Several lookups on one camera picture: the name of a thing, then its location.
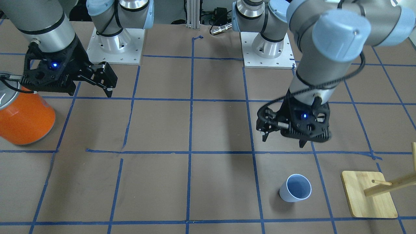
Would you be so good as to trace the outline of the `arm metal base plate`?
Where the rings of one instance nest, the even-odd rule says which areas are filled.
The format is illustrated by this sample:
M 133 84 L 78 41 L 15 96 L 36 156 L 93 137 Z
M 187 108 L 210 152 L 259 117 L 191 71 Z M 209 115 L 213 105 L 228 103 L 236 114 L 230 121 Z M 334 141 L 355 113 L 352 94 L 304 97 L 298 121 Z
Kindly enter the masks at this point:
M 270 42 L 260 33 L 241 32 L 241 49 L 245 68 L 292 69 L 296 68 L 289 37 Z
M 94 64 L 140 65 L 145 39 L 145 29 L 123 29 L 113 37 L 97 35 L 93 30 L 86 52 Z

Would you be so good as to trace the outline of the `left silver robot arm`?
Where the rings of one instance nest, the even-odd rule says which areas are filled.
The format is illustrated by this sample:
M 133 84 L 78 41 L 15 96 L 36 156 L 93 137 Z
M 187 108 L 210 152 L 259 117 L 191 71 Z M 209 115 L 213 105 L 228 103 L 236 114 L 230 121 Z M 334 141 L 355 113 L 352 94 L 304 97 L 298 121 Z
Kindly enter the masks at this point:
M 233 30 L 260 33 L 266 42 L 281 44 L 291 31 L 302 58 L 283 103 L 257 111 L 256 129 L 265 142 L 269 133 L 308 142 L 326 142 L 328 100 L 340 82 L 365 66 L 363 47 L 395 46 L 415 28 L 415 12 L 389 0 L 238 0 L 232 9 Z

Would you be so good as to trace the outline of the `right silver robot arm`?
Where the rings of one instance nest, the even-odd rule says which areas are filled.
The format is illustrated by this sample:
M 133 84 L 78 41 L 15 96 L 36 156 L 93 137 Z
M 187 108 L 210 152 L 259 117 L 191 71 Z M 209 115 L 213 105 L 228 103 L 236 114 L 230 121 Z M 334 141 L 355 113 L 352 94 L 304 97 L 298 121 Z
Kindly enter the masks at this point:
M 137 63 L 140 47 L 134 31 L 150 29 L 153 0 L 88 0 L 88 15 L 95 24 L 93 38 L 102 61 L 94 62 L 58 0 L 2 0 L 1 10 L 28 40 L 23 74 L 1 72 L 1 95 L 61 92 L 73 96 L 75 81 L 88 82 L 112 96 L 117 76 L 111 59 Z

